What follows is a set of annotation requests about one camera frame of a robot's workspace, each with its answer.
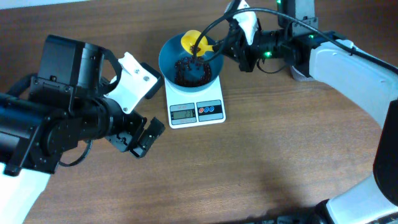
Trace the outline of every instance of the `green light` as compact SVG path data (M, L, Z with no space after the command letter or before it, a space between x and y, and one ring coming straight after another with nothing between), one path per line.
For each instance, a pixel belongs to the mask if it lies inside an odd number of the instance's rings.
M266 53L264 53L264 55L265 55L266 57L271 57L271 56L272 56L272 53L271 53L271 52L266 52Z

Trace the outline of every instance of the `yellow scoop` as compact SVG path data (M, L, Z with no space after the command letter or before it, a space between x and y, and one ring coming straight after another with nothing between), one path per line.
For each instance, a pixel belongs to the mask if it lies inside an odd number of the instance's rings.
M181 38L181 45L188 53L193 55L193 47L195 46L195 42L197 41L201 32L197 30L190 30L185 33L185 35ZM204 36L198 45L198 53L197 56L203 56L207 51L213 51L213 46L208 45L207 38Z

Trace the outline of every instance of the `wooden table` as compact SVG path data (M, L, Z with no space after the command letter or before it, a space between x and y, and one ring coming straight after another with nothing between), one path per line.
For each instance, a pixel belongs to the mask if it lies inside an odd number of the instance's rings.
M158 68L163 44L203 30L229 0L90 1L0 11L0 91L39 69L44 40L57 34L125 51ZM276 8L274 1L251 6ZM316 2L322 30L398 65L396 1ZM259 14L265 29L274 16ZM211 36L222 38L223 23ZM267 62L274 70L282 62ZM103 75L113 76L106 65ZM99 140L80 165L59 168L26 223L214 223L273 216L315 205L348 190L372 171L381 130L334 89L300 83L288 70L221 72L227 120L166 131L137 160ZM164 88L137 111L167 124ZM62 157L80 156L84 144Z

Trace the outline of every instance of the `kitchen scale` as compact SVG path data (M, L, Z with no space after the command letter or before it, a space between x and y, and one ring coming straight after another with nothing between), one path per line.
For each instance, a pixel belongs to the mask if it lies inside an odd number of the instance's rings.
M223 67L223 56L212 60L210 82L198 87L184 87L175 83L175 63L185 57L191 57L181 46L179 34L163 46L159 55L159 67L165 78L167 112L169 125L173 129L189 128L207 124L217 124L225 121L225 108L218 74ZM208 38L209 44L214 40ZM207 60L214 53L207 52L203 59ZM203 69L193 68L185 72L187 78L197 80L203 75Z
M188 128L225 121L219 77L206 89L194 93L178 90L168 80L165 80L165 87L171 128Z

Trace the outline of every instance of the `white digital scale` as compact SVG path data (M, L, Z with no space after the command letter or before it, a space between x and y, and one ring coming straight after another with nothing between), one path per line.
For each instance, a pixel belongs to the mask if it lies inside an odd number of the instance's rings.
M188 128L225 121L220 78L197 92L177 89L165 78L169 125L173 129Z

